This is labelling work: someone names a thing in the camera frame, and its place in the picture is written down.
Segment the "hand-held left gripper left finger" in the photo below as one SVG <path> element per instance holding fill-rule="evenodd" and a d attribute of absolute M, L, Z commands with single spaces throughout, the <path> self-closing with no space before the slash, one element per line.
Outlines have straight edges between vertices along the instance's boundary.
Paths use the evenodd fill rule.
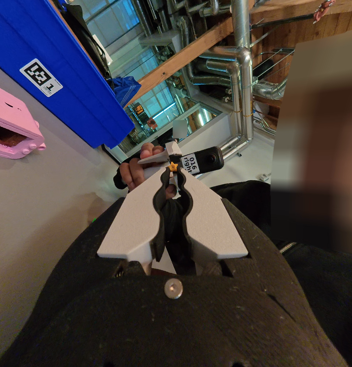
<path fill-rule="evenodd" d="M 161 209 L 166 201 L 170 169 L 161 167 L 124 198 L 97 255 L 101 258 L 137 261 L 146 274 L 154 259 L 164 252 L 164 220 Z"/>

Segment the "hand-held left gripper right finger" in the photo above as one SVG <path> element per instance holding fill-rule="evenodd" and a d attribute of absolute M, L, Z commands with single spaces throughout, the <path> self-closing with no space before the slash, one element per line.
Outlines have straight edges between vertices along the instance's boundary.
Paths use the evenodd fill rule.
<path fill-rule="evenodd" d="M 194 261 L 217 261 L 248 255 L 221 197 L 184 168 L 178 168 L 183 233 Z"/>

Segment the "pink brick figure pot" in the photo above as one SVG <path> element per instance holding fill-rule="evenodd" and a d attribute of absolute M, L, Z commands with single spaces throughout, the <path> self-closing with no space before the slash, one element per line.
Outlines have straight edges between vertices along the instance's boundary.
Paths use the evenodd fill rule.
<path fill-rule="evenodd" d="M 0 88 L 0 157 L 20 159 L 45 150 L 45 139 L 24 102 Z"/>

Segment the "person's right hand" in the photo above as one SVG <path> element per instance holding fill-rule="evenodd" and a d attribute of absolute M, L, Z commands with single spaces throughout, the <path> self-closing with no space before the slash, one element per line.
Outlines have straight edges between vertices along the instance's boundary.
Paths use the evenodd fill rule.
<path fill-rule="evenodd" d="M 153 162 L 148 164 L 139 164 L 139 160 L 146 159 L 164 151 L 162 146 L 155 146 L 152 143 L 145 143 L 140 150 L 140 158 L 132 158 L 129 163 L 123 162 L 119 166 L 119 172 L 122 180 L 128 188 L 128 192 L 133 191 L 143 182 L 145 182 L 144 170 L 159 168 L 161 163 Z"/>

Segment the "blue cloth bag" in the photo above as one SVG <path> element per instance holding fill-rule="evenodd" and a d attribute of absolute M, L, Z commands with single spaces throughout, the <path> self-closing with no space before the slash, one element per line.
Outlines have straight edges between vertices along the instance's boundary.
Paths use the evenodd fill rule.
<path fill-rule="evenodd" d="M 107 82 L 122 108 L 129 103 L 141 88 L 141 84 L 133 76 L 116 77 L 114 79 L 108 79 Z"/>

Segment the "wooden ceiling beam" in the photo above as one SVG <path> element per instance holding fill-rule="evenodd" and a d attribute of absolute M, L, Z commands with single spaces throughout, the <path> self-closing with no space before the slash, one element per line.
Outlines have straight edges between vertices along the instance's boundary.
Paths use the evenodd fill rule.
<path fill-rule="evenodd" d="M 231 33 L 233 33 L 233 21 L 232 17 L 229 17 L 139 79 L 141 88 L 126 106 L 148 93 Z"/>

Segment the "black jacket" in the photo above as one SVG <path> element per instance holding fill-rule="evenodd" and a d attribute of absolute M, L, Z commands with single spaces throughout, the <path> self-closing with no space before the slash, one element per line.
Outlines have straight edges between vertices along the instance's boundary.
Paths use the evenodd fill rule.
<path fill-rule="evenodd" d="M 289 245 L 289 241 L 274 239 L 271 234 L 268 183 L 250 180 L 214 186 L 211 190 L 237 207 L 278 250 Z M 283 251 L 283 256 L 324 332 L 352 366 L 352 254 L 296 243 Z"/>

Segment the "blue storage bin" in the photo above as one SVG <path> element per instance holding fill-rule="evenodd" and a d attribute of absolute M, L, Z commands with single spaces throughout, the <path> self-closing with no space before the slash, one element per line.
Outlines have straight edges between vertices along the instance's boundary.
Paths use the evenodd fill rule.
<path fill-rule="evenodd" d="M 134 128 L 50 1 L 0 0 L 0 69 L 92 148 Z"/>

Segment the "black bag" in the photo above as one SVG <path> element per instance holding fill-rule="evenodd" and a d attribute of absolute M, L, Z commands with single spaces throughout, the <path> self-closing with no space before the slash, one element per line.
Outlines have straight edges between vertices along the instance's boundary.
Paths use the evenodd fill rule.
<path fill-rule="evenodd" d="M 83 18 L 83 11 L 79 5 L 70 5 L 62 3 L 62 15 L 67 24 L 77 36 L 78 40 L 99 69 L 105 80 L 111 79 L 105 52 L 101 49 L 99 43 L 94 39 Z"/>

